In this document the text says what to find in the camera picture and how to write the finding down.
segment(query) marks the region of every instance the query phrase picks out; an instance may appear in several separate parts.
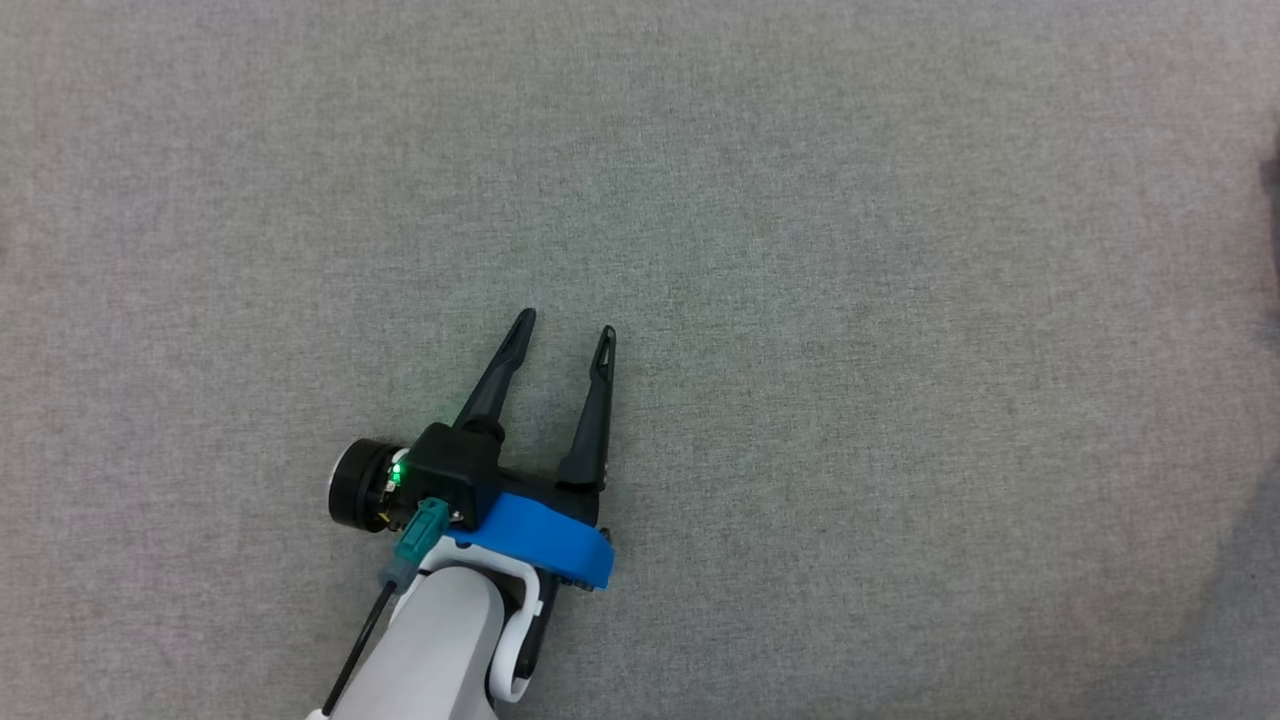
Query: black cable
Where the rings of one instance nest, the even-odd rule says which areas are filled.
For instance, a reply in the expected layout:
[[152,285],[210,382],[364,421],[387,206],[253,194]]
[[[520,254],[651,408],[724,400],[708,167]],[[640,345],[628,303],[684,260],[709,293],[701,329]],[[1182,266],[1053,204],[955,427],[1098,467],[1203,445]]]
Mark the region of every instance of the black cable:
[[351,671],[356,669],[360,655],[365,652],[369,635],[374,634],[374,625],[378,624],[378,618],[381,616],[383,609],[387,607],[387,601],[392,598],[393,592],[396,592],[396,583],[387,583],[383,587],[383,592],[378,596],[378,602],[374,602],[374,609],[369,611],[369,619],[365,620],[365,626],[360,629],[360,637],[356,638],[356,647],[351,648],[347,664],[342,666],[342,673],[338,673],[338,682],[329,691],[329,700],[324,701],[324,707],[320,710],[325,717],[333,715],[333,706],[338,705],[338,698],[342,697],[342,691],[347,687],[347,680],[351,679]]

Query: white plastic bracket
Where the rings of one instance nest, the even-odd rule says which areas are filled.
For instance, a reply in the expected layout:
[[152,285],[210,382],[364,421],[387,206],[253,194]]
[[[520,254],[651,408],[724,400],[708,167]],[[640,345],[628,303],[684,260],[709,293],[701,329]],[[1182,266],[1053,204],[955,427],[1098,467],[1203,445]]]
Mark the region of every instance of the white plastic bracket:
[[[525,583],[525,597],[520,603],[520,610],[507,620],[507,625],[502,629],[498,647],[493,653],[493,662],[489,665],[489,694],[503,702],[518,702],[529,687],[529,679],[516,676],[516,660],[520,657],[520,648],[525,644],[525,637],[529,635],[534,618],[543,612],[543,601],[538,600],[541,592],[538,571],[527,562],[499,555],[477,544],[458,547],[458,543],[448,537],[440,538],[440,542],[435,543],[419,568],[430,573],[452,565],[483,568]],[[392,610],[392,623],[396,621],[401,606],[408,600],[408,596],[413,594],[422,579],[424,575],[419,574],[408,591],[396,602],[396,607]]]

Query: green connector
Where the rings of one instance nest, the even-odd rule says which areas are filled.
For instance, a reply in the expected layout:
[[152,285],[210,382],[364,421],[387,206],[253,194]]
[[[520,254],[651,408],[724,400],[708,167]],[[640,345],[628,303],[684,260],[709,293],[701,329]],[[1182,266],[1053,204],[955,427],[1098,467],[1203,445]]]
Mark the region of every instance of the green connector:
[[417,568],[426,553],[435,547],[449,528],[449,506],[443,500],[429,497],[417,506],[399,542],[396,557],[378,574],[378,584],[396,583],[396,593],[403,593],[417,577]]

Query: blue bracket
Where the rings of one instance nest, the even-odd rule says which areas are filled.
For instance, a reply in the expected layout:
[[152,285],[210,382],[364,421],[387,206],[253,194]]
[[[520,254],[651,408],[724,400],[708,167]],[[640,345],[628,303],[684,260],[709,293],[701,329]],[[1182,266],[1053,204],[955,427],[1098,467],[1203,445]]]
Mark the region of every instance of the blue bracket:
[[507,492],[498,496],[477,530],[451,528],[444,534],[593,588],[607,588],[613,571],[613,546],[599,530]]

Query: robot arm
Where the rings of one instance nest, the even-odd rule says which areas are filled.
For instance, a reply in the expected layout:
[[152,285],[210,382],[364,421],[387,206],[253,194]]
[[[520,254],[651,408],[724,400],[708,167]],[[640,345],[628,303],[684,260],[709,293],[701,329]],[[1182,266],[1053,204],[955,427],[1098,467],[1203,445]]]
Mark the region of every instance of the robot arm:
[[613,548],[595,524],[608,460],[613,328],[600,334],[591,389],[556,479],[498,465],[506,438],[498,419],[535,318],[532,309],[520,314],[452,427],[428,427],[410,448],[356,441],[334,468],[333,519],[399,533],[379,582],[384,596],[401,598],[343,693],[385,603],[379,598],[330,701],[308,720],[330,712],[334,720],[494,720],[492,702],[516,702],[529,685],[559,585],[608,584]]

